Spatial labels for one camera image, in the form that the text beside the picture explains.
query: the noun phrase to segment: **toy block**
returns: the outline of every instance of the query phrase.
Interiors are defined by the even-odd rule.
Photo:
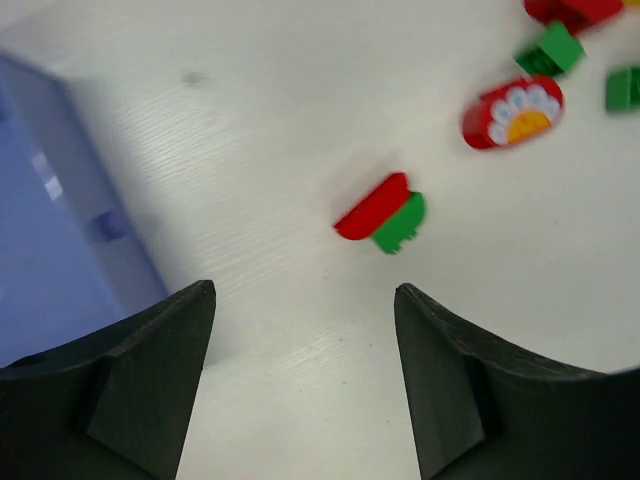
[[[640,3],[640,0],[626,0]],[[561,22],[571,35],[599,25],[624,9],[622,0],[525,0],[527,13],[543,25]]]
[[[424,196],[411,192],[409,201],[376,230],[371,239],[384,253],[395,255],[402,249],[402,242],[416,237],[426,212]]]
[[[392,173],[342,217],[333,228],[347,240],[370,237],[387,219],[409,201],[409,179]]]
[[[515,60],[529,75],[557,77],[569,73],[584,55],[580,42],[560,22],[553,22],[534,43],[521,50]]]
[[[413,239],[424,220],[424,197],[409,191],[409,179],[401,172],[384,179],[333,228],[347,240],[371,237],[389,254],[400,251],[404,240]]]
[[[476,150],[508,148],[555,127],[564,95],[551,77],[520,78],[483,93],[465,112],[462,135]]]
[[[606,109],[622,113],[640,108],[640,66],[627,67],[607,79]]]

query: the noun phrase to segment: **blue bin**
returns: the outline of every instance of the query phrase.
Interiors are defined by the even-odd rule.
[[[0,367],[166,296],[64,85],[0,54]]]

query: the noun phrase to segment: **red lego brick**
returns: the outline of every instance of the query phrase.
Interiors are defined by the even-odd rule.
[[[527,13],[544,25],[560,21],[571,35],[601,24],[624,9],[622,0],[524,0]]]
[[[564,111],[564,96],[550,77],[520,78],[483,93],[462,120],[462,135],[476,150],[508,148],[552,129]]]
[[[392,173],[333,228],[348,240],[367,238],[409,201],[409,195],[407,175]]]

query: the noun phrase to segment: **white table surface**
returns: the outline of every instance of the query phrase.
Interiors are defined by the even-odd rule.
[[[216,282],[179,478],[418,479],[402,282],[540,354],[639,363],[640,115],[603,108],[639,27],[585,38],[556,131],[482,154],[458,120],[539,31],[517,0],[1,0],[0,44],[71,82],[170,288]],[[395,257],[331,229],[393,165],[430,205]]]

